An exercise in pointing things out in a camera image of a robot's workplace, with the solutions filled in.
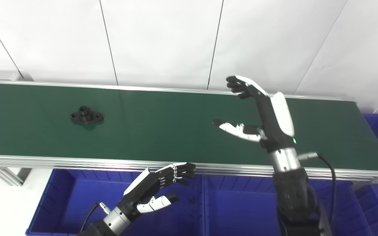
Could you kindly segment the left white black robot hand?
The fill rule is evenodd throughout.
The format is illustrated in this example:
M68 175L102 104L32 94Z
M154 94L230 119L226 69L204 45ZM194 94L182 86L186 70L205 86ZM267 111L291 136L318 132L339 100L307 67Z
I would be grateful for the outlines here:
M189 162L172 163L152 172L146 168L124 191L123 198L117 204L119 212L133 222L141 214L168 207L179 201L176 192L157 197L160 189L174 183L189 185L188 178L195 176L196 165Z

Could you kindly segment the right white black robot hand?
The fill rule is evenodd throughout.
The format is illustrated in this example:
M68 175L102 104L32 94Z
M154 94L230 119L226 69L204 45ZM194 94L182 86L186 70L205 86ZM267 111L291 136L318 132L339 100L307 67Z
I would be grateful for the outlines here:
M260 143L267 153L294 148L294 126L291 114L281 92L268 94L252 79L243 76L228 76L227 87L240 99L253 98L262 121L261 127L243 123L227 122L216 118L213 124L240 139Z

